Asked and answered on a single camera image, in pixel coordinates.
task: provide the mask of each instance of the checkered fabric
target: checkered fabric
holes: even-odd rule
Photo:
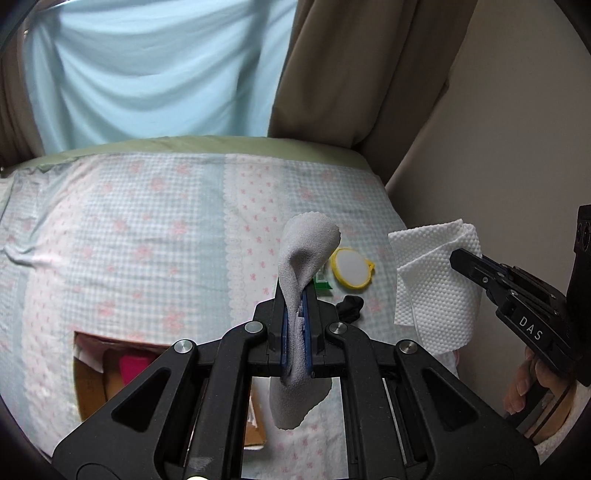
[[[395,326],[388,232],[404,228],[373,174],[251,155],[102,154],[13,174],[0,203],[0,392],[44,451],[75,428],[75,331],[115,339],[203,343],[249,320],[273,297],[285,222],[329,215],[342,246],[375,263],[359,326],[372,338],[415,337]],[[339,302],[350,292],[330,271]],[[263,412],[267,384],[257,380]],[[248,452],[243,475],[346,476],[338,385],[284,432]]]

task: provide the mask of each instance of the towel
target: towel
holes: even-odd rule
[[[330,378],[311,378],[306,370],[301,292],[340,242],[340,231],[326,215],[302,213],[283,229],[278,278],[287,306],[288,355],[281,378],[271,378],[269,404],[275,426],[291,430],[328,395]]]
[[[466,345],[482,289],[453,270],[449,257],[457,248],[482,256],[474,226],[460,219],[393,232],[388,238],[397,269],[394,323],[414,326],[432,355]]]

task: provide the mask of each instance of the white paper towel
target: white paper towel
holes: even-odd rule
[[[451,352],[472,338],[482,289],[452,269],[457,248],[482,256],[476,229],[461,219],[388,235],[397,268],[394,323],[414,326],[432,355]]]

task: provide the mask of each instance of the white wall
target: white wall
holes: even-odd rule
[[[552,0],[480,0],[450,88],[388,184],[409,226],[463,218],[483,253],[566,292],[591,203],[591,55]],[[523,344],[483,296],[460,376],[490,405]]]

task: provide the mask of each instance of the yellow lid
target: yellow lid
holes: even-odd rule
[[[337,248],[330,256],[335,278],[347,288],[359,290],[371,282],[375,265],[352,248]]]

